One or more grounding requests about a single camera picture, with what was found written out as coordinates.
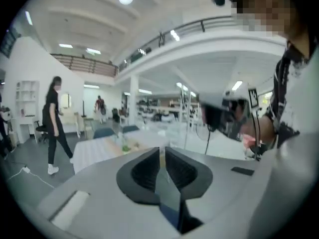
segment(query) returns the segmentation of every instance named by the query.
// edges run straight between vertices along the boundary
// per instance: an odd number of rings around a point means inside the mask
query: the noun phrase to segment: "white cabinet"
[[[38,81],[19,81],[15,90],[16,131],[20,143],[25,143],[34,133],[34,122],[38,120]]]

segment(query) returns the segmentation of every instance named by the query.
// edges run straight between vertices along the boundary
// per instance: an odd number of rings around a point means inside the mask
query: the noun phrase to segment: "white ceiling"
[[[132,53],[159,31],[195,19],[197,13],[192,9],[203,4],[210,10],[210,0],[133,0],[130,5],[118,0],[29,0],[16,23],[22,34],[37,39],[50,53],[92,57],[85,52],[92,48],[102,53],[95,59],[114,61],[122,53]],[[208,13],[214,14],[211,8]],[[28,25],[25,10],[30,12],[33,26]],[[74,48],[60,48],[59,43]]]
[[[258,52],[218,52],[183,58],[140,74],[139,88],[168,95],[182,82],[194,92],[223,92],[237,81],[257,88],[259,94],[273,86],[272,76],[280,57]],[[130,91],[130,81],[119,84]]]

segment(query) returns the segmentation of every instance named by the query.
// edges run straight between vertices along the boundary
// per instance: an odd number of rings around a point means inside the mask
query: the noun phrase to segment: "white sneaker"
[[[52,174],[55,174],[59,171],[59,168],[58,167],[54,167],[54,166],[49,166],[48,167],[48,174],[49,175],[52,175]]]

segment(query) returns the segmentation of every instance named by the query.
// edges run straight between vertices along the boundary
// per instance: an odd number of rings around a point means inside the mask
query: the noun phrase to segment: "black pants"
[[[12,148],[12,145],[9,142],[8,137],[5,133],[5,128],[4,128],[3,123],[4,123],[3,118],[0,115],[0,133],[1,133],[2,138],[3,138],[2,142],[0,142],[0,155],[2,157],[5,157],[4,149],[7,148],[8,151],[12,151],[13,148]]]
[[[70,147],[66,141],[65,133],[63,131],[62,123],[59,118],[56,118],[56,124],[58,126],[59,130],[59,136],[54,136],[54,129],[51,121],[48,121],[47,123],[47,131],[48,131],[48,138],[49,138],[49,164],[54,163],[54,155],[55,155],[55,149],[56,149],[56,141],[58,140],[59,143],[62,145],[65,153],[68,155],[69,158],[73,157],[73,153],[70,150]]]

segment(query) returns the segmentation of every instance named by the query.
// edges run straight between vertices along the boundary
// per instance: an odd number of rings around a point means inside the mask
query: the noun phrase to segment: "metal railing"
[[[0,52],[3,53],[7,58],[10,57],[12,48],[15,44],[15,41],[21,36],[15,28],[11,27],[9,28],[5,36],[3,37],[1,46],[0,46]]]
[[[231,16],[219,16],[206,18],[202,20],[197,20],[184,24],[174,28],[174,32],[179,39],[182,39],[185,36],[190,36],[192,34],[198,34],[201,32],[214,31],[217,28],[234,28],[236,23]],[[161,46],[166,45],[172,41],[176,41],[176,38],[171,34],[171,30],[165,33],[159,33],[157,37],[144,44],[142,47],[137,49],[131,56],[125,59],[119,65],[119,72],[123,71],[130,64],[134,63],[143,56],[146,56],[153,50],[160,48]]]
[[[106,62],[63,54],[51,55],[71,71],[95,73],[109,77],[115,77],[117,74],[117,66]]]

